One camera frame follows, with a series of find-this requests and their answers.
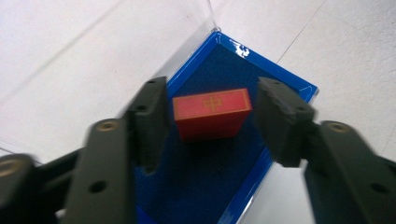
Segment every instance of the tile grout line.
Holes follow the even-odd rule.
[[[280,60],[282,60],[283,56],[285,56],[286,52],[288,52],[289,48],[294,44],[294,42],[297,40],[297,38],[300,36],[300,34],[305,30],[305,27],[309,24],[309,22],[312,21],[312,19],[314,19],[314,17],[317,15],[318,11],[323,7],[323,5],[326,3],[326,0],[323,1],[323,3],[320,5],[320,7],[318,7],[318,9],[315,11],[314,15],[312,15],[312,17],[306,22],[305,26],[303,27],[303,29],[300,31],[299,34],[297,34],[297,36],[293,39],[293,41],[290,43],[290,45],[288,46],[288,48],[285,50],[285,52],[283,52],[282,56],[280,56],[279,60],[277,60],[276,64],[278,64],[280,62]]]
[[[91,31],[97,24],[103,21],[108,15],[110,15],[116,8],[118,8],[125,0],[120,0],[113,7],[107,10],[102,16],[100,16],[96,21],[94,21],[91,25],[89,25],[86,29],[84,29],[79,35],[74,37],[70,42],[68,42],[63,48],[57,51],[52,57],[50,57],[43,65],[39,66],[28,78],[26,78],[22,83],[20,83],[14,90],[5,95],[2,99],[0,99],[0,107],[10,98],[14,97],[19,91],[21,91],[27,84],[33,81],[35,77],[40,75],[48,66],[50,66],[53,62],[58,60],[62,55],[64,55],[69,49],[75,46],[78,41],[85,36],[89,31]]]
[[[338,18],[338,17],[332,15],[331,13],[327,12],[326,10],[323,10],[322,12],[323,12],[324,14],[326,14],[326,15],[328,15],[328,16],[330,16],[330,17],[336,19],[336,20],[338,20],[338,21],[341,21],[341,22],[343,22],[343,23],[345,23],[345,24],[347,24],[347,25],[349,25],[349,26],[352,26],[353,28],[357,29],[359,32],[364,33],[365,35],[373,36],[373,35],[371,35],[371,34],[369,34],[369,33],[364,32],[364,31],[363,31],[362,29],[360,29],[359,27],[357,27],[357,26],[355,26],[355,25],[353,25],[353,24],[351,24],[351,23],[349,23],[349,22],[347,22],[347,21],[344,21],[343,19],[340,19],[340,18]]]
[[[8,150],[8,149],[5,149],[5,148],[3,148],[3,147],[0,147],[0,150],[5,151],[5,152],[7,152],[7,153],[9,153],[9,154],[15,154],[15,152],[12,152],[12,151],[10,151],[10,150]]]

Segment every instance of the bolt hole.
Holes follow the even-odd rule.
[[[20,160],[7,160],[0,162],[0,177],[13,174],[18,171],[23,164]]]
[[[339,124],[334,124],[333,127],[334,127],[334,129],[336,129],[338,131],[343,131],[344,130],[344,127],[339,125]]]
[[[118,123],[115,121],[108,121],[108,122],[103,122],[97,126],[97,130],[100,132],[108,132],[115,130],[118,126]]]
[[[107,184],[105,181],[96,181],[95,183],[91,184],[90,186],[90,193],[100,193],[105,190]]]
[[[331,130],[333,130],[334,132],[337,133],[348,133],[349,132],[349,128],[341,123],[336,123],[336,122],[332,122],[332,123],[328,123],[328,126]]]
[[[378,192],[378,193],[389,194],[389,190],[385,186],[383,186],[381,184],[374,183],[374,184],[371,185],[371,188],[373,190],[375,190],[376,192]]]
[[[146,106],[145,105],[140,105],[137,107],[137,110],[146,110]]]

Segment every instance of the white floor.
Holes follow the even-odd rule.
[[[212,0],[222,32],[316,84],[317,120],[396,161],[394,0]],[[0,2],[0,156],[54,160],[171,76],[213,27],[205,0]],[[301,169],[275,165],[244,223],[312,223]]]

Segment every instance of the red block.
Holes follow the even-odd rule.
[[[173,107],[184,142],[235,136],[251,111],[247,89],[175,97]]]

